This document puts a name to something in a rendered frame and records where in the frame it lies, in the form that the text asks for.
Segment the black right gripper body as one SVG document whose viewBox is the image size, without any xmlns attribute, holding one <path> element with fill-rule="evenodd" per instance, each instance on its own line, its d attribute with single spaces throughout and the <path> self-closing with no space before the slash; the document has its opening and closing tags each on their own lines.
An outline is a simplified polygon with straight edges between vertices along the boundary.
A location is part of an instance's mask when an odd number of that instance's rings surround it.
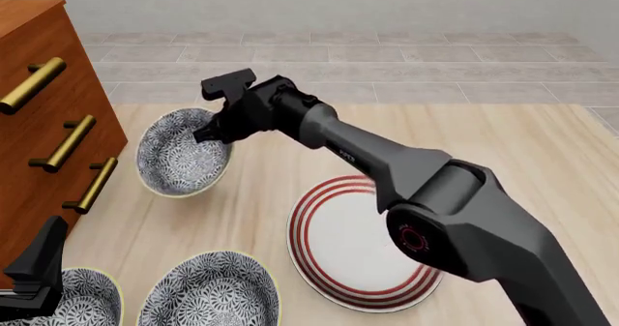
<svg viewBox="0 0 619 326">
<path fill-rule="evenodd" d="M 214 119 L 215 139 L 225 144 L 272 129 L 269 93 L 254 86 L 235 96 L 226 95 L 223 109 Z"/>
</svg>

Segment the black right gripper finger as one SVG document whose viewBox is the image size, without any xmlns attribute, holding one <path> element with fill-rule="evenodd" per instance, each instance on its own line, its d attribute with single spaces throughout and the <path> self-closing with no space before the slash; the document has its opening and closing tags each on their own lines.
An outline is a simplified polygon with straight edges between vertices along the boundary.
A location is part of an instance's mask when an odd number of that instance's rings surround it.
<svg viewBox="0 0 619 326">
<path fill-rule="evenodd" d="M 223 144 L 227 143 L 225 129 L 221 127 L 221 119 L 214 116 L 204 127 L 192 133 L 196 143 L 219 141 Z"/>
</svg>

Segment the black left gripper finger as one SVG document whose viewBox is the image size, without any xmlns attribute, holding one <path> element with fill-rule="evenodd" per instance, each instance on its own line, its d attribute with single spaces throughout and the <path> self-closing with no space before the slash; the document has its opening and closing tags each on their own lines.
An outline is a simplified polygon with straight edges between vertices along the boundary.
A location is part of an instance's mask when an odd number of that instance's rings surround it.
<svg viewBox="0 0 619 326">
<path fill-rule="evenodd" d="M 3 273 L 13 280 L 13 290 L 62 290 L 62 254 L 68 224 L 51 216 L 31 244 Z"/>
</svg>

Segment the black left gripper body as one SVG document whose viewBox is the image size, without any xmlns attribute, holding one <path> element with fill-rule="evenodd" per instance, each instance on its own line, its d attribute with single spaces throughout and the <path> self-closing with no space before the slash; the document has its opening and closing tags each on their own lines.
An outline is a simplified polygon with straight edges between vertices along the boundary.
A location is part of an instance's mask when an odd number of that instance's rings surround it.
<svg viewBox="0 0 619 326">
<path fill-rule="evenodd" d="M 0 322 L 53 316 L 62 295 L 61 290 L 53 287 L 40 287 L 35 293 L 0 290 Z"/>
</svg>

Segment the patterned black white bowl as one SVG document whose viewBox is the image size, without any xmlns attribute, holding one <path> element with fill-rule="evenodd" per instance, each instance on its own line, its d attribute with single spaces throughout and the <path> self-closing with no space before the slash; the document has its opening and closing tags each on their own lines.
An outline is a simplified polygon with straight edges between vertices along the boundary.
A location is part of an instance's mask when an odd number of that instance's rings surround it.
<svg viewBox="0 0 619 326">
<path fill-rule="evenodd" d="M 280 326 L 277 283 L 242 252 L 204 252 L 157 282 L 135 326 Z"/>
<path fill-rule="evenodd" d="M 63 296 L 44 326 L 121 326 L 123 297 L 116 281 L 100 270 L 62 271 Z"/>
<path fill-rule="evenodd" d="M 215 186 L 229 166 L 233 146 L 218 140 L 195 142 L 193 132 L 214 113 L 186 107 L 161 116 L 144 131 L 136 148 L 136 169 L 144 186 L 164 197 L 191 197 Z"/>
</svg>

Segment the white plate with red rings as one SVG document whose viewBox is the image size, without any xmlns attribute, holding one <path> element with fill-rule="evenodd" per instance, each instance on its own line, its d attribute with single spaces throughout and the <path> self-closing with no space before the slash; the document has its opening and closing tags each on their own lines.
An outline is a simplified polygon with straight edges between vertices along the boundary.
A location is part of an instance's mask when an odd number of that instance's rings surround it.
<svg viewBox="0 0 619 326">
<path fill-rule="evenodd" d="M 376 210 L 374 184 L 363 175 L 334 177 L 303 194 L 289 214 L 286 241 L 310 287 L 353 311 L 403 311 L 443 278 L 398 250 L 386 215 Z"/>
</svg>

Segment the wooden cabinet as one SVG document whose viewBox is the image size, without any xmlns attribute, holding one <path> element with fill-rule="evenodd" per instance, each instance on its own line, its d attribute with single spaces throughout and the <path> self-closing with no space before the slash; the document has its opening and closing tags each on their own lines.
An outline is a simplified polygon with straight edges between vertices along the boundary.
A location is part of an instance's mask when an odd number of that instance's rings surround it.
<svg viewBox="0 0 619 326">
<path fill-rule="evenodd" d="M 63 209 L 77 201 L 97 170 L 91 163 L 118 157 L 128 140 L 82 45 L 64 0 L 0 0 L 0 99 L 30 73 L 29 64 L 62 58 L 67 68 L 14 115 L 0 113 L 0 289 L 13 282 L 3 270 L 53 215 L 74 226 Z M 31 167 L 71 132 L 66 121 L 97 120 L 57 173 Z"/>
</svg>

